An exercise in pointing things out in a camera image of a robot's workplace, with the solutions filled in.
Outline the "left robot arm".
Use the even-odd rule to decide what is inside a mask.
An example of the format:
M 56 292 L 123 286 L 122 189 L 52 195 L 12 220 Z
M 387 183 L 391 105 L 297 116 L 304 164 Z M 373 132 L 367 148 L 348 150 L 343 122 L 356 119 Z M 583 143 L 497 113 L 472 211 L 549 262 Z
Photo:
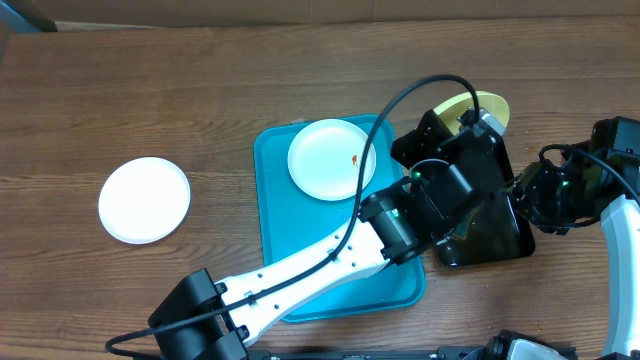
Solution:
M 181 280 L 149 318 L 165 359 L 245 359 L 290 312 L 342 284 L 404 264 L 445 239 L 504 183 L 507 120 L 469 110 L 453 131 L 440 113 L 396 139 L 391 156 L 409 169 L 358 198 L 350 220 L 324 239 L 262 269 L 213 282 L 206 270 Z

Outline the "yellow-green plate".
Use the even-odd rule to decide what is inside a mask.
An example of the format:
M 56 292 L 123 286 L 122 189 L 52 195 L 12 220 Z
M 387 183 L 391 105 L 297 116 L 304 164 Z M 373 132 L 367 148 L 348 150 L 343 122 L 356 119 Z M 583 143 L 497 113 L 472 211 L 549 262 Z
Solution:
M 494 123 L 499 122 L 503 129 L 501 135 L 504 135 L 510 118 L 510 108 L 506 100 L 497 95 L 486 91 L 476 92 L 479 105 L 484 109 L 488 116 L 494 118 Z M 453 135 L 457 135 L 460 130 L 461 123 L 458 118 L 467 110 L 473 107 L 473 100 L 469 93 L 456 95 L 434 108 L 434 112 L 440 117 L 444 125 Z

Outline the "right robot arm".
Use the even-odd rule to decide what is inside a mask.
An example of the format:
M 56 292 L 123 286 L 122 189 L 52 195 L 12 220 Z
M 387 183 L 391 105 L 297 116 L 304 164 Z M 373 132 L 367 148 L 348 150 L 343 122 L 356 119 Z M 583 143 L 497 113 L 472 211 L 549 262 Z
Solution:
M 508 187 L 517 212 L 545 233 L 598 223 L 609 267 L 603 354 L 639 357 L 639 122 L 594 124 L 588 141 L 543 147 Z

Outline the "white plate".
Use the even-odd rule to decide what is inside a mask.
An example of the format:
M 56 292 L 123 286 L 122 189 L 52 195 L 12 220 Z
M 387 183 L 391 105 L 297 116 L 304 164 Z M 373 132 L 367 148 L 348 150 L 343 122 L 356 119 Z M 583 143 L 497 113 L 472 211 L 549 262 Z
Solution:
M 355 195 L 368 135 L 341 119 L 305 126 L 294 137 L 287 165 L 294 183 L 307 195 L 340 201 Z
M 186 174 L 159 157 L 142 157 L 118 167 L 98 197 L 104 229 L 130 245 L 145 245 L 172 234 L 185 220 L 191 203 Z

